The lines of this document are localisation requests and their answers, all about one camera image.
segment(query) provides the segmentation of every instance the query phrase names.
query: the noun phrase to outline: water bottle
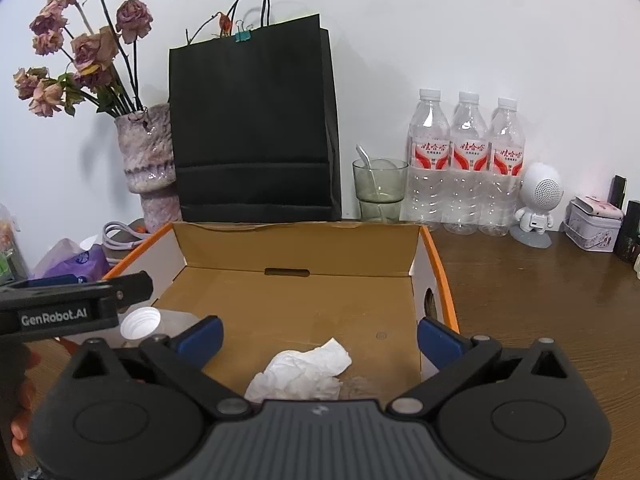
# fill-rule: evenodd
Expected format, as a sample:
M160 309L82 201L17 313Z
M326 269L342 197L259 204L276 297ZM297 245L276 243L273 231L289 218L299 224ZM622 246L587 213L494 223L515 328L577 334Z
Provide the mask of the water bottle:
M422 88L409 124L407 216L425 224L430 231L437 229L442 220L449 145L449 122L440 108L440 90Z
M449 232L469 235L478 230L481 177L489 163L486 123L480 115L478 94L460 92L451 124L449 186L442 224Z
M484 183L479 223L480 230L491 236L507 234L516 209L525 142L517 110L516 100L498 99L498 109L487 133L492 156Z

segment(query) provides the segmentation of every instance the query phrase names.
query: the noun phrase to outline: purple plastic bag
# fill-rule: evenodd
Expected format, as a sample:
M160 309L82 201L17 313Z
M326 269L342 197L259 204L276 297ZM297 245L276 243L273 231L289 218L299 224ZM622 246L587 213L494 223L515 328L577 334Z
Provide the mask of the purple plastic bag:
M43 278L73 274L78 278L85 278L89 283L93 283L101 280L110 269L111 267L107 262L107 257L104 255L102 246L94 244L88 251L76 254L68 260L51 267L44 273Z

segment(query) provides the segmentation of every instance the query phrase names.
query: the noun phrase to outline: white robot figurine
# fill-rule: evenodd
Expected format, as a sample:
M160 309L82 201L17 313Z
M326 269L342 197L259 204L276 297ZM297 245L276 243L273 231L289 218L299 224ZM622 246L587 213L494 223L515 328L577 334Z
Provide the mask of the white robot figurine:
M520 229L525 233L535 231L541 235L551 229L554 218L550 211L558 206L563 195L562 181L554 168L541 162L529 166L520 190L525 207L518 209L515 214Z

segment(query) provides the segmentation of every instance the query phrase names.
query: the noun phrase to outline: shopping bag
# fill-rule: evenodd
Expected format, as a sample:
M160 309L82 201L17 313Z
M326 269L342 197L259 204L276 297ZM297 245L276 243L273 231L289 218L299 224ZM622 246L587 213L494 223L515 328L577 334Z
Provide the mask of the shopping bag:
M191 222L338 220L329 33L318 15L270 25L270 0L262 6L265 26L248 30L234 22L238 1L224 16L222 37L170 52L182 216Z

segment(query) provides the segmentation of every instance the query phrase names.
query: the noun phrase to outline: human hand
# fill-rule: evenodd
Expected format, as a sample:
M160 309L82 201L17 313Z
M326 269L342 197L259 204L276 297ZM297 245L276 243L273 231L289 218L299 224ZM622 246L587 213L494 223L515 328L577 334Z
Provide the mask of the human hand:
M40 364L42 357L36 352L31 352L29 360L27 362L27 370L34 368ZM23 408L18 415L15 416L11 423L11 432L14 435L12 439L12 447L14 453L17 456L23 456L29 452L29 444L27 443L27 436L29 433L29 422L31 421L31 407L33 405L33 398L36 394L36 387L33 381L26 379L18 390L18 402Z

